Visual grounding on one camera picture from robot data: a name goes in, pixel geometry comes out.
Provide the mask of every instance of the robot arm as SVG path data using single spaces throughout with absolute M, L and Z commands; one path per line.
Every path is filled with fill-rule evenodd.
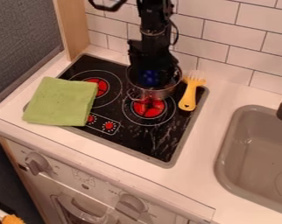
M 120 0 L 111 7 L 96 5 L 94 0 L 89 2 L 98 10 L 117 11 L 126 0 Z M 142 40 L 128 41 L 131 71 L 142 88 L 163 88 L 178 68 L 178 61 L 169 52 L 172 27 L 177 30 L 174 44 L 179 36 L 170 19 L 173 5 L 171 0 L 137 0 L 137 10 L 141 17 Z

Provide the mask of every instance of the countertop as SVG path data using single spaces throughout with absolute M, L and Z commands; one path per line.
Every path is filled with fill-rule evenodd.
M 86 53 L 129 63 L 121 53 L 96 46 L 90 45 Z M 98 173 L 189 217 L 194 214 L 220 224 L 282 224 L 282 213 L 231 194 L 214 175 L 214 161 L 235 110 L 250 104 L 276 109 L 282 95 L 207 74 L 209 95 L 205 105 L 176 165 L 164 169 L 67 130 L 22 121 L 23 107 L 41 79 L 56 77 L 69 65 L 66 55 L 60 53 L 0 104 L 0 135 Z

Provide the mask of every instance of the pot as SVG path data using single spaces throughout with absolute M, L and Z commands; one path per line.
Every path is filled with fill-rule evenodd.
M 143 99 L 148 98 L 153 100 L 164 100 L 173 93 L 174 89 L 182 80 L 182 72 L 178 66 L 176 67 L 169 84 L 164 87 L 141 87 L 134 81 L 135 79 L 132 77 L 133 74 L 134 73 L 131 72 L 131 66 L 129 66 L 126 70 L 126 78 L 129 83 L 127 95 L 133 101 L 142 101 Z

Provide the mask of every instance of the green sponge cloth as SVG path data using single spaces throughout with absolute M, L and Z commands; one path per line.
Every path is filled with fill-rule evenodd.
M 59 126 L 84 126 L 97 93 L 97 83 L 45 77 L 23 120 Z

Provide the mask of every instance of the sink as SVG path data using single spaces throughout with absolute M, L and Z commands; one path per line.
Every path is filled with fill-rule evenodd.
M 235 112 L 215 175 L 229 192 L 282 213 L 282 121 L 276 110 L 249 105 Z

